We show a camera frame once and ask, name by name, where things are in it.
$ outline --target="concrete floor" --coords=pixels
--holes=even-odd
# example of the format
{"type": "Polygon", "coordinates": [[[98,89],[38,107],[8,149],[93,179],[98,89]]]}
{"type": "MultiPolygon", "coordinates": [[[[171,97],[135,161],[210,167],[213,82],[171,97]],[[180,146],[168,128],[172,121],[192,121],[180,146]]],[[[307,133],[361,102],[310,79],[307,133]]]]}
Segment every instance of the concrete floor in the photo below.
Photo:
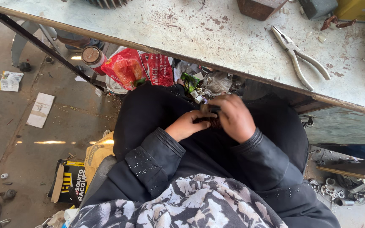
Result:
{"type": "MultiPolygon", "coordinates": [[[[14,33],[0,23],[0,74],[2,70],[19,71],[11,66],[13,36],[14,33]]],[[[56,161],[67,158],[68,153],[77,155],[74,161],[83,161],[89,142],[101,139],[106,129],[114,129],[121,104],[121,101],[113,96],[98,97],[94,94],[93,86],[87,82],[75,81],[76,75],[61,64],[43,63],[45,56],[39,49],[27,44],[21,62],[28,60],[33,70],[25,73],[19,92],[0,91],[0,175],[9,174],[8,179],[0,178],[0,192],[8,189],[18,192],[13,201],[3,203],[1,219],[12,218],[12,221],[4,226],[6,228],[35,227],[58,210],[70,206],[65,203],[51,203],[47,197],[53,182],[56,161]],[[55,96],[56,105],[52,107],[42,129],[26,125],[38,92],[55,96]],[[66,143],[34,143],[49,140],[66,143]]],[[[82,64],[78,60],[69,61],[74,65],[82,64]]],[[[330,173],[315,168],[313,159],[317,156],[312,155],[306,178],[316,178],[323,182],[330,173]]],[[[324,159],[336,159],[336,156],[341,155],[331,156],[324,159]]],[[[330,207],[330,203],[322,196],[317,197],[330,207]]],[[[365,205],[350,208],[352,210],[347,207],[338,207],[336,210],[335,215],[342,227],[365,227],[365,205]]]]}

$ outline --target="cardboard box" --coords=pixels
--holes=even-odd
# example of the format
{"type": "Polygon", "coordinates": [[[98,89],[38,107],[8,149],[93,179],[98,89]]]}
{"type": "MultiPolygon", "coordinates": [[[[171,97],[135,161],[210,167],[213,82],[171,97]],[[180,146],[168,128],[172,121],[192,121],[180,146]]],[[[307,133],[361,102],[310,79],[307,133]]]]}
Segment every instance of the cardboard box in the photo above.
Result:
{"type": "Polygon", "coordinates": [[[72,203],[70,194],[68,193],[68,187],[73,186],[75,189],[75,193],[78,196],[78,200],[81,202],[84,198],[85,193],[87,192],[88,185],[85,176],[85,168],[83,162],[72,162],[72,161],[64,161],[60,159],[56,166],[56,173],[54,175],[53,185],[50,188],[48,197],[52,197],[52,202],[68,202],[72,203]],[[58,171],[60,170],[60,164],[64,166],[63,170],[63,183],[61,184],[60,194],[58,195],[58,199],[54,199],[57,195],[53,192],[54,186],[57,183],[60,183],[61,180],[57,178],[58,171]]]}
{"type": "Polygon", "coordinates": [[[365,0],[337,0],[339,6],[333,12],[339,20],[365,22],[365,0]]]}

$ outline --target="yellow box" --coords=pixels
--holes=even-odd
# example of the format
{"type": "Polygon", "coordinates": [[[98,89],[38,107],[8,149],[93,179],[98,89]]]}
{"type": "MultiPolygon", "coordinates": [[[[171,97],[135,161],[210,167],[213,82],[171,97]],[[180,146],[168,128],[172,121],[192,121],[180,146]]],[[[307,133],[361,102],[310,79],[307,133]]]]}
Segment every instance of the yellow box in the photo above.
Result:
{"type": "Polygon", "coordinates": [[[337,0],[339,6],[333,11],[340,20],[365,22],[365,0],[337,0]]]}

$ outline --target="metal table leg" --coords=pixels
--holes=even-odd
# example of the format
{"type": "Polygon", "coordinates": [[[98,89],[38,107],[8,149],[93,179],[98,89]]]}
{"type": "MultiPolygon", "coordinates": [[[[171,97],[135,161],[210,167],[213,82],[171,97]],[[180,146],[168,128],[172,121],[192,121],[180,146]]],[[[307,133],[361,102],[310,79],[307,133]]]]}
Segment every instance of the metal table leg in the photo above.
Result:
{"type": "Polygon", "coordinates": [[[24,39],[38,47],[40,50],[45,52],[46,54],[50,55],[53,59],[55,59],[57,62],[60,62],[61,64],[65,65],[67,68],[69,68],[71,71],[73,71],[76,75],[79,75],[84,80],[86,80],[88,83],[96,87],[97,89],[104,91],[104,88],[99,85],[95,85],[93,82],[91,82],[91,79],[85,75],[83,72],[81,72],[79,69],[77,69],[75,66],[73,66],[71,63],[69,63],[66,59],[64,59],[62,56],[60,56],[58,53],[50,49],[46,44],[44,44],[42,41],[40,41],[38,38],[33,36],[30,32],[28,32],[26,29],[24,29],[22,26],[20,26],[18,23],[16,23],[14,20],[6,16],[5,14],[0,13],[0,22],[3,23],[5,26],[13,30],[15,33],[22,36],[24,39]]]}

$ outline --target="workbench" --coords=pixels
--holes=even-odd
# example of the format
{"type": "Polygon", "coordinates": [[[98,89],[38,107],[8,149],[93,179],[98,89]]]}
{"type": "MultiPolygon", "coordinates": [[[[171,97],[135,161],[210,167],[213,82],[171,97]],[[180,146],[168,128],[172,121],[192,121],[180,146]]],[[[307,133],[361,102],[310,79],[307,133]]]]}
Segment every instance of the workbench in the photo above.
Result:
{"type": "Polygon", "coordinates": [[[308,20],[299,7],[297,1],[287,2],[284,8],[289,14],[277,12],[261,22],[242,15],[236,0],[205,0],[204,5],[199,0],[134,0],[117,9],[101,9],[81,0],[0,0],[0,13],[6,15],[162,53],[365,114],[365,23],[321,32],[323,20],[308,20]],[[271,26],[324,65],[331,80],[299,60],[315,88],[307,90],[271,26]],[[320,34],[327,36],[324,43],[317,39],[320,34]]]}

